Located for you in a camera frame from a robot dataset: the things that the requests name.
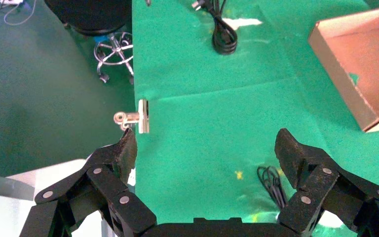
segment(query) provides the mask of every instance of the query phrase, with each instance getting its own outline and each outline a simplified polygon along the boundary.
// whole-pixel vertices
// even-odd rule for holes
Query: cardboard box
[[[379,131],[379,9],[319,21],[309,43],[361,129]]]

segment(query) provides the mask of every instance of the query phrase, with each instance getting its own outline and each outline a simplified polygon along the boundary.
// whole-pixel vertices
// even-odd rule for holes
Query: green tablecloth
[[[134,1],[136,100],[149,100],[151,119],[150,133],[138,135],[136,192],[159,223],[275,221],[256,168],[278,165],[282,127],[379,184],[379,132],[359,129],[307,43],[317,20],[367,10],[365,2],[229,0],[225,17],[263,21],[237,30],[231,56],[213,50],[213,20],[191,3]]]

